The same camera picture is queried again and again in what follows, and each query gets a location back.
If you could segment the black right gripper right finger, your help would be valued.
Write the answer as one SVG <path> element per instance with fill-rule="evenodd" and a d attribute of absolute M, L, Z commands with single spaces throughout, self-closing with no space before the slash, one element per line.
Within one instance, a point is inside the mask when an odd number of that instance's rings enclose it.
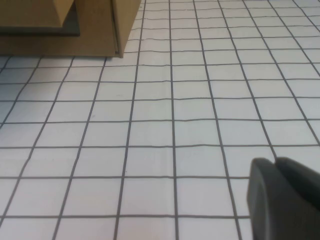
<path fill-rule="evenodd" d="M 287 157 L 278 157 L 275 166 L 305 201 L 320 207 L 319 173 Z"/>

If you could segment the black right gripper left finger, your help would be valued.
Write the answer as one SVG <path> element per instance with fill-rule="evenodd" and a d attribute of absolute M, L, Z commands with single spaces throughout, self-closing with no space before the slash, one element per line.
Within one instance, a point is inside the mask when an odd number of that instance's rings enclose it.
<path fill-rule="evenodd" d="M 247 205 L 255 240 L 318 240 L 320 207 L 304 200 L 276 167 L 251 161 Z"/>

